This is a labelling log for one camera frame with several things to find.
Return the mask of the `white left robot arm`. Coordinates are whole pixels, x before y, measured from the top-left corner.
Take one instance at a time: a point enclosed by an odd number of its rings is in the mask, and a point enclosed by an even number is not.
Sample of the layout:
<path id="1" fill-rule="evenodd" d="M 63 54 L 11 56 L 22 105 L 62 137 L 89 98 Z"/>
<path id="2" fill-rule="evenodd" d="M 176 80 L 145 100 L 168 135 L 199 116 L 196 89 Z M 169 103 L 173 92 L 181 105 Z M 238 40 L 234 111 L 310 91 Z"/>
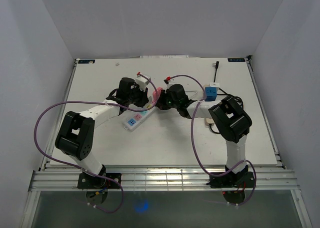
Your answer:
<path id="1" fill-rule="evenodd" d="M 92 153 L 95 128 L 121 115 L 132 104 L 143 108 L 149 102 L 147 85 L 150 82 L 151 78 L 143 74 L 138 74 L 136 79 L 123 77 L 102 104 L 80 113 L 65 114 L 55 147 L 87 172 L 88 181 L 95 188 L 106 183 L 106 168 Z"/>

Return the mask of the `white multicolour power strip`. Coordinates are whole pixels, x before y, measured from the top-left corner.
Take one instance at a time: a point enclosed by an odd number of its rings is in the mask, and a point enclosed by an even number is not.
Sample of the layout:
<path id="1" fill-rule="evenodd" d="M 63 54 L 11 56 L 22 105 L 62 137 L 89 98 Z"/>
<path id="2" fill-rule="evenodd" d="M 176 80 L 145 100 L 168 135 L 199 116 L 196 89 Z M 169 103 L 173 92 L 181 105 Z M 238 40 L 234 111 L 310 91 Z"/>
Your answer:
<path id="1" fill-rule="evenodd" d="M 143 107 L 144 111 L 130 112 L 122 121 L 123 127 L 128 131 L 134 131 L 157 110 L 155 101 L 149 97 L 149 103 Z"/>

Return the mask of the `beige red power strip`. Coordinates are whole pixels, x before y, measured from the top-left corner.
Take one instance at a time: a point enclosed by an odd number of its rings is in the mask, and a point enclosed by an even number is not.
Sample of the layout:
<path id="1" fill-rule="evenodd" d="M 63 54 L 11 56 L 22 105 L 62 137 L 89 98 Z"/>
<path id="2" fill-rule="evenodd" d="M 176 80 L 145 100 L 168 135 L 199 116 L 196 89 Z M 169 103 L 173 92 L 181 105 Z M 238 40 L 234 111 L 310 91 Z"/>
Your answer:
<path id="1" fill-rule="evenodd" d="M 209 87 L 209 84 L 205 84 L 203 87 L 204 87 L 204 88 Z M 205 119 L 204 119 L 204 124 L 205 124 L 206 126 L 209 126 L 209 125 L 214 124 L 214 121 L 213 121 L 212 118 L 205 118 Z"/>

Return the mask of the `blue cube socket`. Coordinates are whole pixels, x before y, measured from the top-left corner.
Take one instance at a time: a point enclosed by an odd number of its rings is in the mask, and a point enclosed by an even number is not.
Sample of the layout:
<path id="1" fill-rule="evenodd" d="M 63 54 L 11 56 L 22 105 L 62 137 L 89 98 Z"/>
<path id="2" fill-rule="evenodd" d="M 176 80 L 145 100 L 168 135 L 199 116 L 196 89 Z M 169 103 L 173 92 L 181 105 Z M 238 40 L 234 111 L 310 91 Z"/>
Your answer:
<path id="1" fill-rule="evenodd" d="M 218 88 L 217 87 L 211 87 L 211 86 L 207 86 L 204 89 L 205 91 L 205 101 L 206 102 L 212 102 L 215 101 L 217 98 L 217 92 L 218 92 Z"/>

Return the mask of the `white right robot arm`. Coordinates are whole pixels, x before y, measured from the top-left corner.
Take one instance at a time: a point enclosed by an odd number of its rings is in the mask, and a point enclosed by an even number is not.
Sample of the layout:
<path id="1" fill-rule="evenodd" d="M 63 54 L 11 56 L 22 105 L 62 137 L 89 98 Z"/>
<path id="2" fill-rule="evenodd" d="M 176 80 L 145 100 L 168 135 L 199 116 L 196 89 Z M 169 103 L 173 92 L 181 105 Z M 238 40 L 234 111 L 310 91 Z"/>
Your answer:
<path id="1" fill-rule="evenodd" d="M 174 84 L 159 93 L 156 106 L 160 110 L 176 109 L 184 118 L 191 119 L 191 145 L 195 158 L 202 170 L 213 178 L 225 177 L 226 182 L 237 187 L 244 181 L 248 173 L 246 160 L 246 140 L 250 132 L 252 120 L 243 108 L 231 96 L 217 101 L 191 100 L 182 85 Z M 222 174 L 209 173 L 200 161 L 196 151 L 194 138 L 194 122 L 196 118 L 211 118 L 218 132 L 225 139 L 227 162 Z"/>

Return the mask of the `white usb charger plug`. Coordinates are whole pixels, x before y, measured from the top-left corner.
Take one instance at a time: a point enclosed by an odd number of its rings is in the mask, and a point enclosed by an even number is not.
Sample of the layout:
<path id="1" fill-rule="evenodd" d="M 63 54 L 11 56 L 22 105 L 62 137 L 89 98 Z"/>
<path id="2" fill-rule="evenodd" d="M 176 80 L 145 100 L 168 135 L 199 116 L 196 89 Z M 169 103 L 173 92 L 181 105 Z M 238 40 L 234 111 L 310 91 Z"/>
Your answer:
<path id="1" fill-rule="evenodd" d="M 215 82 L 210 82 L 209 86 L 210 87 L 220 88 L 220 84 L 219 83 L 215 83 Z"/>

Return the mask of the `pink plug adapter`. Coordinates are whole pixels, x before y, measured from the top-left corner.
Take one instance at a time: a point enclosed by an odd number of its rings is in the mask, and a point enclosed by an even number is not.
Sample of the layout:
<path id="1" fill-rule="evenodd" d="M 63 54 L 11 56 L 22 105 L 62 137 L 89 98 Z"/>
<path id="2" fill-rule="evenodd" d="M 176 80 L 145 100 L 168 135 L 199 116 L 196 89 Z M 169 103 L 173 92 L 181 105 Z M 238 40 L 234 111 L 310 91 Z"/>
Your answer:
<path id="1" fill-rule="evenodd" d="M 154 91 L 152 94 L 152 103 L 153 104 L 155 104 L 157 101 L 158 101 L 158 99 L 160 98 L 160 94 L 161 94 L 161 91 L 163 90 L 163 88 L 162 87 L 158 87 L 157 89 L 156 89 L 156 91 Z"/>

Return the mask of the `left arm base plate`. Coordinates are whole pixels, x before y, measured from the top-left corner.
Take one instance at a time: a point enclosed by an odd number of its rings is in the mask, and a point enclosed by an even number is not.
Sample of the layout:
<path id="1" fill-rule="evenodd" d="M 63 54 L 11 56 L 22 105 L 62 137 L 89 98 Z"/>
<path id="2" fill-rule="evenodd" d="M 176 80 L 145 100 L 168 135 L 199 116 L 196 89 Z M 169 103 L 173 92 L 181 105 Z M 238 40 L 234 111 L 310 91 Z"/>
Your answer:
<path id="1" fill-rule="evenodd" d="M 77 188 L 78 189 L 119 189 L 119 185 L 116 183 L 98 178 L 96 176 L 91 176 L 86 173 L 81 173 L 78 177 L 77 182 Z"/>

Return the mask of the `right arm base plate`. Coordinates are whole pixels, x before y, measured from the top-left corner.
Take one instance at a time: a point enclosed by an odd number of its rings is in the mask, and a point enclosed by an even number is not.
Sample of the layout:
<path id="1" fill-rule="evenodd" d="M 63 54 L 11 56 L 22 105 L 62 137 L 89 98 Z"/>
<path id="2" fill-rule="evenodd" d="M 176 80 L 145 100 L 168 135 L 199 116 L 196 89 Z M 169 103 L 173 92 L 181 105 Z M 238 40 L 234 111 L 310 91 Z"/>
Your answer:
<path id="1" fill-rule="evenodd" d="M 238 188 L 245 185 L 246 188 L 253 188 L 255 184 L 255 178 L 253 172 L 233 172 L 221 177 L 210 176 L 206 185 L 211 188 Z"/>

